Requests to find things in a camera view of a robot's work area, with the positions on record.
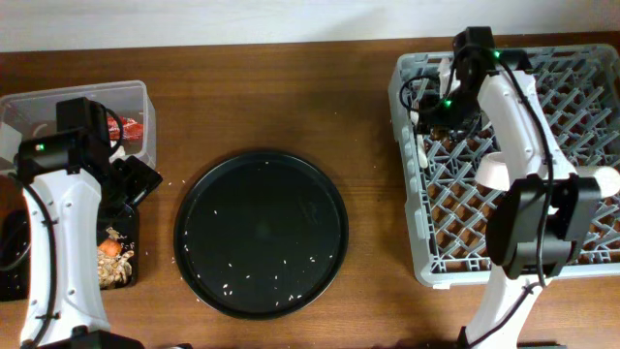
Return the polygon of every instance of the black plate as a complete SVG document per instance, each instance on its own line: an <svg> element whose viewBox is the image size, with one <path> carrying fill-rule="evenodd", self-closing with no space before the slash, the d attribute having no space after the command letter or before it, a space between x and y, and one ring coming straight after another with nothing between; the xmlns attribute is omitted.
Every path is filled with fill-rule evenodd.
<svg viewBox="0 0 620 349"><path fill-rule="evenodd" d="M293 155L253 152L216 166L190 190L174 254L201 300L233 317L272 319L329 286L348 240L347 211L326 175Z"/></svg>

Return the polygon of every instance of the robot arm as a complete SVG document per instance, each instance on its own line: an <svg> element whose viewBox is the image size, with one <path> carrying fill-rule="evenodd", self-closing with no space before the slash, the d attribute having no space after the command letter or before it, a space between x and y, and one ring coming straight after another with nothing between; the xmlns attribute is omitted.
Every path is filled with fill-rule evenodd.
<svg viewBox="0 0 620 349"><path fill-rule="evenodd" d="M17 179L31 227L30 295L22 347L141 348L108 333L97 274L98 217L137 206L162 178L135 157L109 157L107 109L79 98L56 105L58 133L23 142Z"/></svg>
<svg viewBox="0 0 620 349"><path fill-rule="evenodd" d="M97 275L96 224L101 185L88 172L68 175L55 171L35 177L32 188L41 197L52 221L55 261L50 260L47 228L34 198L24 192L31 222L30 296L21 342L34 340L49 301L49 264L56 264L53 319L41 344L72 336L73 328L109 331Z"/></svg>
<svg viewBox="0 0 620 349"><path fill-rule="evenodd" d="M597 202L620 190L620 174L612 168L576 169L566 159L544 118L524 51L495 51L488 27L467 28L455 37L453 46L449 76L454 74L454 83L450 85L444 65L440 91L448 95L439 102L436 98L420 101L434 107L419 111L418 132L462 133L463 125L482 113L492 123L502 152L482 159L476 180L508 191L486 226L491 275L480 309L462 329L459 343L476 349L516 348L520 330L542 291L536 287L536 251L545 193L552 193L553 212L542 232L542 266L544 274L552 277L578 256ZM500 54L503 65L499 64ZM514 80L506 66L511 66ZM533 113L519 98L516 84ZM552 184L547 181L543 141L553 159Z"/></svg>

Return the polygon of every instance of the gray plastic dish rack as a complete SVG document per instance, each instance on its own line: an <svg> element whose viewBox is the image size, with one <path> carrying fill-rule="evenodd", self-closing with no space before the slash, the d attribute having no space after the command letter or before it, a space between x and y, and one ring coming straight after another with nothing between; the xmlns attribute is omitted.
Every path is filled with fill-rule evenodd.
<svg viewBox="0 0 620 349"><path fill-rule="evenodd" d="M564 154L574 165L620 169L620 60L608 45L526 48L535 69L539 99ZM488 280L486 219L503 193L474 181L484 154L499 151L492 127L461 143L424 137L428 167L419 166L412 123L400 105L402 83L436 74L451 52L411 53L398 59L389 84L394 137L405 173L405 213L416 278L426 286L478 284ZM438 94L428 79L412 84L419 98ZM412 101L409 91L407 98ZM576 262L558 278L620 274L620 195L600 202Z"/></svg>

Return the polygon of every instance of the wooden tabletop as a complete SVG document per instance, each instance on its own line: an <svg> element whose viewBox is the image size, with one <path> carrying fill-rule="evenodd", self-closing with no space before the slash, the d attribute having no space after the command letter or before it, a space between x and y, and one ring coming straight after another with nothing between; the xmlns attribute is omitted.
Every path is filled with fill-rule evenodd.
<svg viewBox="0 0 620 349"><path fill-rule="evenodd" d="M130 79L148 88L164 183L139 207L138 283L104 292L113 332L154 348L438 348L456 340L484 287L438 291L414 278L387 89L401 54L448 50L450 42L1 53L0 95ZM497 38L501 47L586 43L617 44L620 34ZM256 148L286 150L321 168L340 190L350 221L349 251L327 291L297 313L262 322L197 302L171 262L174 217L191 183L227 156ZM25 310L25 301L0 303L0 346L17 346ZM520 339L617 348L618 314L620 277L555 281Z"/></svg>

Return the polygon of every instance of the black cable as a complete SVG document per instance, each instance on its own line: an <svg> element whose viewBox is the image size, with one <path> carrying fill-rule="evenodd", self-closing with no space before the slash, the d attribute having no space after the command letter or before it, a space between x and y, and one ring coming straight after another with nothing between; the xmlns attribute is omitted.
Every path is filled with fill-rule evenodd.
<svg viewBox="0 0 620 349"><path fill-rule="evenodd" d="M13 179L17 180L14 174L9 174ZM30 197L37 203L41 214L43 215L44 221L42 222L47 228L47 238L49 243L49 294L47 297L47 310L46 314L40 317L43 320L41 328L35 338L32 341L27 341L21 344L22 349L26 348L36 348L41 343L41 340L46 335L47 329L49 328L49 324L51 324L51 320L56 318L53 314L55 302L56 302L56 283L57 283L57 274L56 274L56 238L54 237L53 231L53 222L51 217L49 216L49 212L47 211L46 205L41 200L41 197L37 194L37 192L32 189L29 184L21 183L23 189L30 194Z"/></svg>
<svg viewBox="0 0 620 349"><path fill-rule="evenodd" d="M483 334L480 338L474 340L473 342L471 342L466 349L473 349L474 347L476 347L478 344L484 342L487 338L491 337L494 333L500 331L512 318L512 316L516 313L516 311L519 309L519 307L523 304L523 302L525 301L525 299L529 296L533 294L533 291L535 287L537 286L541 286L540 283L535 282L532 283L528 286L523 287L523 293L521 293L521 296L519 296L518 300L516 300L516 302L514 303L514 305L512 306L511 311L506 314L506 316L504 317L504 319L497 324L496 327L492 328L491 330L489 330L489 332Z"/></svg>
<svg viewBox="0 0 620 349"><path fill-rule="evenodd" d="M125 137L125 130L123 130L123 121L120 119L120 117L118 117L116 112L108 108L105 108L105 110L109 114L109 116L111 116L111 118L113 118L114 121L116 121L116 123L118 124L118 130L119 130L118 131L119 132L118 142L116 142L116 144L112 147L112 150L110 153L110 155L113 155L120 148L121 142L123 141L123 137Z"/></svg>
<svg viewBox="0 0 620 349"><path fill-rule="evenodd" d="M450 67L449 70L449 78L448 78L448 86L446 88L446 93L444 93L444 97L442 97L437 104L435 104L433 107L429 107L423 110L420 109L415 109L411 106L408 107L408 105L406 105L404 103L404 100L402 98L402 94L403 94L403 90L406 88L406 86L408 86L412 81L416 80L416 79L434 79L434 80L438 80L439 77L438 76L429 76L429 75L424 75L424 76L419 76L419 77L413 77L411 79L408 79L407 81L405 81L405 83L403 83L403 85L400 87L400 93L399 93L399 99L400 99L400 104L405 107L405 109L407 109L408 111L415 111L418 113L427 113L427 112L433 112L436 109L438 109L442 103L444 103L450 96L450 91L452 89L452 81L454 80L454 72L456 70L456 66L454 65L454 62L456 62L458 60L458 58L463 55L465 52L472 50L472 49L478 49L481 50L485 53L489 53L492 56L492 52L490 52L490 50L488 48L483 48L479 45L474 45L474 44L468 44L464 47L462 47L453 57L452 59L452 66Z"/></svg>
<svg viewBox="0 0 620 349"><path fill-rule="evenodd" d="M431 75L421 75L421 76L416 76L413 78L408 79L407 81L405 81L405 83L402 84L402 86L400 86L400 91L398 92L398 99L400 100L400 104L409 112L411 111L415 111L415 112L419 112L419 109L414 108L413 105L410 105L408 103L405 103L405 100L403 99L403 92L405 91L405 88L409 88L409 84L419 80L419 79L432 79L433 81L439 81L439 77L437 76L431 76ZM409 88L409 90L412 93L415 93L414 90L412 90L411 88Z"/></svg>

